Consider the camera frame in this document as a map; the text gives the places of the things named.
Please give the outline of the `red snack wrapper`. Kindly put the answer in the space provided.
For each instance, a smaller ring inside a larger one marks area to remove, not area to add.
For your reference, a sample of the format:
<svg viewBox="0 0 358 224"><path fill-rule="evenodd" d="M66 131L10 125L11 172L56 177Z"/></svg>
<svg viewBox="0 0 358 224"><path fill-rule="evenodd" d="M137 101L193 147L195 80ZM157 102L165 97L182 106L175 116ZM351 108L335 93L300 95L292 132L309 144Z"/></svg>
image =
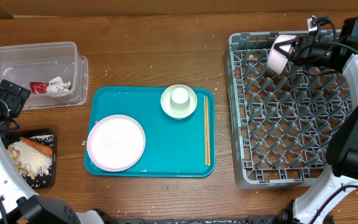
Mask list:
<svg viewBox="0 0 358 224"><path fill-rule="evenodd" d="M44 94L47 92L49 84L42 82L30 82L30 89L33 94Z"/></svg>

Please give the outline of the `white tissue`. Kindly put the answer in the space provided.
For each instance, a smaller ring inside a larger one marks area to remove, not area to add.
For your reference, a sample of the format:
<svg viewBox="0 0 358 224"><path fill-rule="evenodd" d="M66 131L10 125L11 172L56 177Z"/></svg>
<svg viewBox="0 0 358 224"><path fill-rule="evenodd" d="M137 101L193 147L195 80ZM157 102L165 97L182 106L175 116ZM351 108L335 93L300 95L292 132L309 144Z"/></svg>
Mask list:
<svg viewBox="0 0 358 224"><path fill-rule="evenodd" d="M48 82L47 93L60 93L70 90L71 83L64 82L61 77L55 77Z"/></svg>

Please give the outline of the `orange carrot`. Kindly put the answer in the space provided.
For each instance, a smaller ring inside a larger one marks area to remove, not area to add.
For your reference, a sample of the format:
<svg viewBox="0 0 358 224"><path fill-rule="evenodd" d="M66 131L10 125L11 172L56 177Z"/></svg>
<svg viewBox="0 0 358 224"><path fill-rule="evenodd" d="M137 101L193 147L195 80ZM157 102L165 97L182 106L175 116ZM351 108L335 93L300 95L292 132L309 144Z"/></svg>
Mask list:
<svg viewBox="0 0 358 224"><path fill-rule="evenodd" d="M42 143L39 143L37 141L33 141L31 139L27 139L24 137L20 137L19 138L22 142L24 142L25 144L27 144L28 146L34 148L35 150L39 151L41 154L48 156L48 157L52 157L53 155L53 150L51 147L46 146Z"/></svg>

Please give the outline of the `wooden chopstick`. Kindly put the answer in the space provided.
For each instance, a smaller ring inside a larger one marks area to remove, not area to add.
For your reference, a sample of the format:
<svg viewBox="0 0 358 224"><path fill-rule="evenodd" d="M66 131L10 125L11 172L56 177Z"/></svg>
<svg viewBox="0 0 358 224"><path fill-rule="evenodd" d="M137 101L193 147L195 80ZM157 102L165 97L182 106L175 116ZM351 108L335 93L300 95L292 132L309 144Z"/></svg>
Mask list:
<svg viewBox="0 0 358 224"><path fill-rule="evenodd" d="M210 156L210 133L209 133L209 103L208 97L205 96L205 125L206 125L206 164L207 166L211 165L211 156Z"/></svg>
<svg viewBox="0 0 358 224"><path fill-rule="evenodd" d="M207 117L206 117L206 111L207 111L207 105L206 105L206 96L203 96L203 114L204 114L204 156L205 156L205 165L208 165L208 137L207 137Z"/></svg>

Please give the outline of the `large white plate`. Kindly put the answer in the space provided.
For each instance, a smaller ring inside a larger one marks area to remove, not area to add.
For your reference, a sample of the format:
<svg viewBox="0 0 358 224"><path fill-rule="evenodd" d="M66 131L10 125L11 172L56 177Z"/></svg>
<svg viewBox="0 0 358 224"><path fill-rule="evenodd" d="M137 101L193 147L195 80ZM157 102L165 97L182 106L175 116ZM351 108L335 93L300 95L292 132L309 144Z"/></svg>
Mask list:
<svg viewBox="0 0 358 224"><path fill-rule="evenodd" d="M96 167L107 172L120 172L138 162L145 145L145 132L139 122L130 116L115 114L91 128L86 150Z"/></svg>

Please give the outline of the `white upside-down cup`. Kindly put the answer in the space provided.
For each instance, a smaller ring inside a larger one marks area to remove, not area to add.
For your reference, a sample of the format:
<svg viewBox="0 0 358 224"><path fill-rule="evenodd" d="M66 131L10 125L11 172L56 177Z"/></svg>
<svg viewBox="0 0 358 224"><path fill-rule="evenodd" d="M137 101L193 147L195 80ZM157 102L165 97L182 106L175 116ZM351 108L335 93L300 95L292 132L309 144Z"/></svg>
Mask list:
<svg viewBox="0 0 358 224"><path fill-rule="evenodd" d="M184 105L189 99L189 93L183 87L177 87L171 92L171 100L176 105Z"/></svg>

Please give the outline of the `white bowl with cup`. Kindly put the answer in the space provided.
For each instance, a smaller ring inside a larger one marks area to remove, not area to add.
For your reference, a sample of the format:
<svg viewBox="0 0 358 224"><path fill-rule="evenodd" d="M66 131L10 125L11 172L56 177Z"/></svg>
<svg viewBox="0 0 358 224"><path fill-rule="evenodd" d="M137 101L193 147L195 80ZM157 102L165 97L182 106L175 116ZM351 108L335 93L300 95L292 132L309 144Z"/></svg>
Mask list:
<svg viewBox="0 0 358 224"><path fill-rule="evenodd" d="M171 92L177 88L177 87L183 87L185 88L190 96L190 99L188 102L184 105L176 105L171 100ZM193 89L186 85L172 85L170 87L167 87L160 98L160 105L163 109L163 111L171 118L174 119L185 119L189 117L196 109L198 104L197 95L194 92Z"/></svg>

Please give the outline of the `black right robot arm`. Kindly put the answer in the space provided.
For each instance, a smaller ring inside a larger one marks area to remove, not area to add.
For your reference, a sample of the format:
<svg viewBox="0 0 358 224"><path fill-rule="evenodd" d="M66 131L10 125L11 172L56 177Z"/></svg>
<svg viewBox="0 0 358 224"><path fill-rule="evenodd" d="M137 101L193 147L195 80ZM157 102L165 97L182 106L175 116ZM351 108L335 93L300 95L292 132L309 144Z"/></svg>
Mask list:
<svg viewBox="0 0 358 224"><path fill-rule="evenodd" d="M352 113L328 144L327 165L313 185L283 209L275 223L332 223L328 213L358 189L358 17L344 21L332 41L321 40L321 28L332 23L327 17L307 20L309 34L279 35L270 49L267 66L281 73L287 62L296 66L324 67L341 72L352 100Z"/></svg>

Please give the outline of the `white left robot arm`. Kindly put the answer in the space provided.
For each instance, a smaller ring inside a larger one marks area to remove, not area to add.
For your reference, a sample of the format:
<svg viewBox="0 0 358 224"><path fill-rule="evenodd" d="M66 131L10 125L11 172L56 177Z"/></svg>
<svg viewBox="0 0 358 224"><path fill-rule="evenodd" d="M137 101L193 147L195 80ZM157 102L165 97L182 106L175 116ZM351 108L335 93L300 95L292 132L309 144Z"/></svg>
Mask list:
<svg viewBox="0 0 358 224"><path fill-rule="evenodd" d="M93 209L75 212L65 201L35 192L14 165L3 139L20 115L30 90L7 80L0 84L0 223L115 223L107 213Z"/></svg>

